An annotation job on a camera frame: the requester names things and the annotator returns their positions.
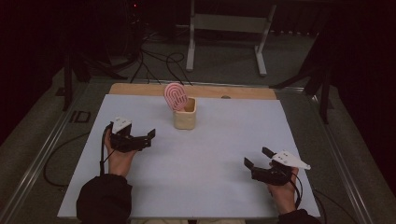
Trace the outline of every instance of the hand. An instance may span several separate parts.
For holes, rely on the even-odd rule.
[[[298,168],[292,167],[291,171],[294,175],[291,176],[291,181],[295,184],[296,176],[298,174]],[[280,215],[292,212],[296,210],[294,203],[294,192],[295,188],[291,183],[287,183],[283,186],[267,185],[268,190],[274,198],[276,203],[277,211]]]
[[[127,176],[131,168],[132,159],[137,150],[132,150],[129,152],[120,152],[111,147],[110,142],[111,130],[107,130],[105,136],[105,146],[107,149],[107,155],[111,156],[108,158],[108,173],[113,175]]]

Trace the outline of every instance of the dark background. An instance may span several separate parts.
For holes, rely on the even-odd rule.
[[[214,4],[220,4],[219,14],[260,16],[260,7],[246,4],[265,8],[265,3],[259,0],[243,2],[247,7],[241,7],[240,2],[197,1],[196,11],[211,13],[218,6]],[[346,109],[395,192],[392,171],[396,168],[396,153],[393,151],[396,143],[393,112],[396,16],[393,12],[396,7],[389,1],[361,1],[352,7],[336,7],[332,11],[334,7],[329,7],[331,5],[315,2],[280,4],[272,30],[276,35],[282,32],[316,35],[328,22],[326,32],[318,36],[307,60],[332,61],[332,84],[338,88]],[[0,105],[2,120],[5,121],[0,143],[3,143],[63,67],[64,37],[71,36],[68,33],[70,29],[66,32],[64,27],[76,28],[75,25],[80,24],[79,28],[87,34],[106,27],[87,20],[95,13],[89,10],[88,1],[2,0],[0,4]],[[189,24],[190,1],[149,0],[139,4],[142,19],[150,28],[165,35],[175,36],[176,24]],[[107,16],[118,18],[123,15],[113,12]],[[106,51],[114,47],[104,39],[96,39],[92,43],[95,43],[91,45],[92,49],[105,56]]]

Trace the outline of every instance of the person's left hand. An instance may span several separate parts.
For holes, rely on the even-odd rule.
[[[105,136],[105,146],[107,149],[107,155],[111,156],[108,158],[108,173],[112,175],[122,175],[127,176],[131,168],[132,159],[137,150],[132,150],[129,152],[120,152],[111,147],[110,142],[111,130],[107,130]]]

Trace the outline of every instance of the white plastic part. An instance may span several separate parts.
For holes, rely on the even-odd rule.
[[[113,129],[111,130],[111,132],[117,133],[130,124],[132,124],[132,122],[130,120],[122,118],[122,117],[116,117],[114,120],[114,123],[113,123]]]
[[[310,170],[311,169],[310,165],[306,164],[305,162],[301,161],[297,157],[293,156],[288,151],[281,151],[279,153],[276,153],[275,156],[272,159],[274,161],[282,163],[282,164],[284,164],[286,166],[303,168],[305,170]]]

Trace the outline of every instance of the black device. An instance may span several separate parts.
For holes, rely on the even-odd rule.
[[[104,144],[105,144],[106,132],[107,130],[111,130],[113,128],[113,124],[114,124],[113,122],[110,122],[110,124],[106,126],[103,132],[102,151],[101,151],[101,160],[100,160],[100,175],[105,174],[105,161],[107,160],[104,159],[105,157]],[[131,129],[132,129],[132,124],[130,123],[129,125],[119,130],[118,132],[110,134],[110,143],[111,143],[111,147],[114,150],[125,153],[132,150],[141,151],[145,147],[151,147],[151,139],[155,137],[155,129],[151,130],[146,136],[138,136],[138,137],[131,136]]]
[[[267,147],[262,148],[262,153],[272,159],[275,153]],[[271,169],[263,169],[255,167],[253,162],[245,158],[244,164],[251,171],[251,178],[264,182],[266,184],[282,186],[291,180],[291,167],[283,165],[277,161],[271,161],[273,167]]]

